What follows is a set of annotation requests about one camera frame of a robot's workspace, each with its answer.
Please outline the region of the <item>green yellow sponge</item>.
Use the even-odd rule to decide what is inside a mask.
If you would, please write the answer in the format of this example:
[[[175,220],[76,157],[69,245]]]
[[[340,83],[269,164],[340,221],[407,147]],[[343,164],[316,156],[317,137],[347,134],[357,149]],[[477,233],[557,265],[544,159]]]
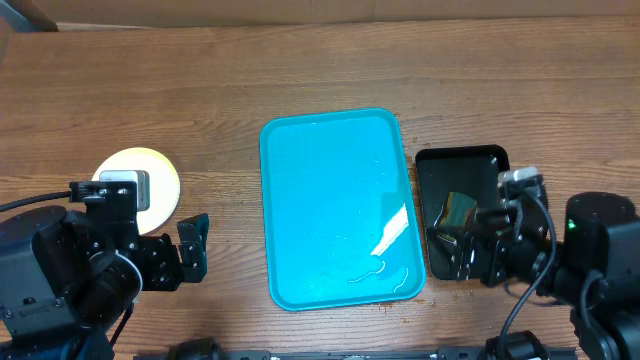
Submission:
[[[435,229],[464,228],[475,218],[477,201],[460,192],[450,192],[434,222]]]

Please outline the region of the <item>green rimmed plate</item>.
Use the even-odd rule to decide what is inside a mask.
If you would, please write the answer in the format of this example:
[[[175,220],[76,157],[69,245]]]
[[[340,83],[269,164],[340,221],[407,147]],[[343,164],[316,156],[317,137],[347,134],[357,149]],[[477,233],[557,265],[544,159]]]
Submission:
[[[145,192],[146,208],[137,213],[138,230],[149,234],[164,225],[177,208],[180,199],[180,179],[171,161],[162,153],[143,147],[121,150],[107,158],[96,170],[92,180],[136,180]]]

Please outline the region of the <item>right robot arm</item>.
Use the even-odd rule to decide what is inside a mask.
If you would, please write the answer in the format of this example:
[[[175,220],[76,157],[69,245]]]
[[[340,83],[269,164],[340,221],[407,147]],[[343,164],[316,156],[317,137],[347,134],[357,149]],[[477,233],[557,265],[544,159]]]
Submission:
[[[579,345],[591,359],[639,356],[639,216],[623,196],[585,192],[566,204],[564,236],[551,218],[541,176],[503,180],[501,204],[482,208],[464,194],[448,195],[427,232],[456,245],[454,274],[478,268],[487,287],[511,279],[528,287],[500,334],[488,340],[488,359],[549,359],[531,332],[509,331],[532,295],[571,308]]]

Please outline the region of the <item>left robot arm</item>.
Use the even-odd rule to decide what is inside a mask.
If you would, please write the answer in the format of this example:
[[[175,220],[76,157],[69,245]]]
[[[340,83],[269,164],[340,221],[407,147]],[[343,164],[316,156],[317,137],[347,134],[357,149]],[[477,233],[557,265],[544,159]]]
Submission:
[[[207,273],[209,217],[178,222],[179,244],[138,230],[134,181],[72,182],[2,211],[4,359],[111,359],[144,291],[172,292]]]

